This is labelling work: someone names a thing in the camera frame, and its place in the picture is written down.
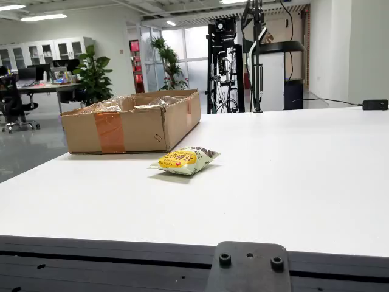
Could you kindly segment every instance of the yellow snack package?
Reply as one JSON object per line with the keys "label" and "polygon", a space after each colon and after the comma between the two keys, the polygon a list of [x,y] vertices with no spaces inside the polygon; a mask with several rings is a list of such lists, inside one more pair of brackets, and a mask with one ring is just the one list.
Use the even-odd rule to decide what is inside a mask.
{"label": "yellow snack package", "polygon": [[201,147],[184,147],[167,153],[151,164],[149,169],[161,169],[179,175],[194,175],[219,155],[218,152]]}

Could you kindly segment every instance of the white cabinet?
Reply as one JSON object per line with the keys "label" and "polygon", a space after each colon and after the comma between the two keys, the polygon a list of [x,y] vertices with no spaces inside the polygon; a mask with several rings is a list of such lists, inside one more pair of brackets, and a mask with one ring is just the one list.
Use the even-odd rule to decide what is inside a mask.
{"label": "white cabinet", "polygon": [[23,44],[0,47],[0,60],[7,69],[18,70],[26,68],[26,55]]}
{"label": "white cabinet", "polygon": [[55,51],[59,60],[78,59],[85,53],[86,47],[93,44],[91,38],[64,38],[54,40]]}
{"label": "white cabinet", "polygon": [[51,64],[58,57],[55,53],[54,41],[36,41],[24,43],[27,65]]}
{"label": "white cabinet", "polygon": [[79,37],[0,46],[0,66],[18,70],[28,65],[52,64],[54,60],[78,59],[93,43],[91,38]]}

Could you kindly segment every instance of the metal bracket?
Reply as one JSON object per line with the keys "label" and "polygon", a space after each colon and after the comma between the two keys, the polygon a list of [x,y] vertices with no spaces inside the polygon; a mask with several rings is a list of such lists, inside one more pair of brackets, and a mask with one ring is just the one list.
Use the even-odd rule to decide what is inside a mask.
{"label": "metal bracket", "polygon": [[281,245],[222,242],[205,292],[291,292],[287,251]]}

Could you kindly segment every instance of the cardboard box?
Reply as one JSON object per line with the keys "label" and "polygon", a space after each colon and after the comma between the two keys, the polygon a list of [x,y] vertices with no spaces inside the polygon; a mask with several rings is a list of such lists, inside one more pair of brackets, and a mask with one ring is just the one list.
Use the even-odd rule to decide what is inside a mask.
{"label": "cardboard box", "polygon": [[[145,106],[165,96],[179,101]],[[70,153],[168,152],[200,121],[200,96],[197,90],[133,94],[61,116]]]}

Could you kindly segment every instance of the ceiling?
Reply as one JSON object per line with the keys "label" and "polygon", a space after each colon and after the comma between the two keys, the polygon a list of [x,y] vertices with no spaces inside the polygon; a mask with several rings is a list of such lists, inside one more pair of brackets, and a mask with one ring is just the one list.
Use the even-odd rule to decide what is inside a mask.
{"label": "ceiling", "polygon": [[[301,11],[311,0],[292,0],[285,6],[292,11]],[[267,15],[284,13],[278,0],[263,0]],[[208,24],[212,19],[227,16],[240,17],[244,2],[224,5],[219,0],[0,0],[0,6],[22,4],[26,8],[0,12],[0,18],[19,20],[25,16],[50,13],[65,13],[72,10],[94,9],[97,7],[124,6],[134,10],[143,25],[171,27],[167,20],[177,26],[197,26]]]}

